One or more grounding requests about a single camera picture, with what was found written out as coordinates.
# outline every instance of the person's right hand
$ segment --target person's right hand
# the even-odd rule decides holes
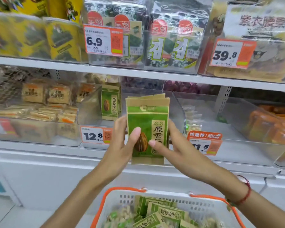
[[[214,184],[218,172],[224,169],[195,149],[170,119],[169,131],[174,151],[155,140],[150,140],[149,145],[167,158],[184,175],[211,185]]]

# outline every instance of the finger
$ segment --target finger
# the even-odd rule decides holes
[[[142,130],[140,127],[134,128],[134,130],[132,131],[132,133],[129,136],[127,144],[125,145],[125,150],[127,150],[127,151],[133,150],[134,145],[136,144],[138,138],[140,137],[141,131]]]
[[[125,130],[127,128],[127,117],[118,118],[113,126],[112,142],[120,148],[125,144]]]
[[[192,148],[191,143],[180,133],[171,119],[169,119],[168,128],[174,149],[177,149],[180,153],[189,152]]]
[[[174,151],[168,149],[166,146],[164,146],[161,142],[150,140],[149,145],[157,150],[157,152],[160,155],[163,155],[171,164],[174,162],[174,160],[178,157],[178,154]]]

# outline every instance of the shopping basket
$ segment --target shopping basket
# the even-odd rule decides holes
[[[231,211],[229,211],[227,207],[229,204],[223,198],[129,187],[113,187],[105,192],[91,228],[101,228],[107,216],[119,206],[124,204],[134,205],[135,195],[177,202],[177,207],[181,210],[191,212],[193,214],[192,218],[197,222],[202,221],[207,215],[215,215],[224,223],[226,228],[245,228],[236,209],[230,207]]]

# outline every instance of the red string bracelet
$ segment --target red string bracelet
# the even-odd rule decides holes
[[[231,202],[231,201],[229,201],[228,199],[226,199],[226,201],[227,201],[231,206],[239,206],[239,205],[241,205],[242,203],[244,203],[244,202],[247,200],[247,198],[249,198],[249,196],[250,196],[250,194],[251,194],[251,191],[252,191],[248,179],[245,178],[245,177],[243,177],[242,175],[238,175],[238,176],[239,176],[239,177],[242,177],[242,178],[244,178],[244,179],[246,180],[246,183],[244,183],[244,184],[248,186],[248,192],[247,192],[247,194],[246,194],[246,196],[245,196],[244,198],[242,198],[241,200],[239,200],[239,201],[237,201],[237,202],[234,202],[234,203]]]

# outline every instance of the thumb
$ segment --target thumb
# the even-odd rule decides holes
[[[173,163],[173,160],[177,158],[177,153],[174,151],[168,149],[166,146],[164,146],[161,142],[155,141],[155,140],[150,140],[149,145],[157,150],[157,152],[160,155],[163,155],[170,163]]]
[[[134,128],[134,130],[132,131],[132,133],[129,136],[128,142],[125,145],[125,149],[126,150],[133,150],[134,145],[136,144],[138,138],[140,137],[140,133],[141,133],[141,128],[140,127],[136,127]]]

